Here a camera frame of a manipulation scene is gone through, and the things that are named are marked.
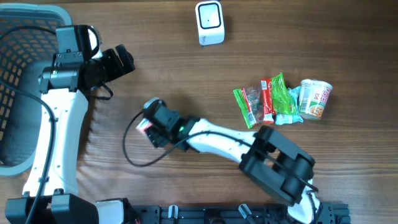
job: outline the wooden surface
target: wooden surface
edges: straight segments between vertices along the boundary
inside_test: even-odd
[[[225,42],[200,47],[195,1],[61,4],[75,24],[101,32],[102,49],[124,44],[136,71],[112,82],[114,98],[91,104],[78,158],[80,196],[94,202],[239,205],[273,202],[238,170],[210,154],[175,151],[136,169],[123,158],[124,128],[159,96],[169,108],[245,130],[232,90],[284,73],[333,85],[321,121],[275,126],[316,160],[322,201],[349,204],[353,223],[398,219],[398,4],[395,1],[223,1]],[[127,138],[137,162],[163,149],[137,131]],[[7,198],[29,175],[0,178],[0,223]]]

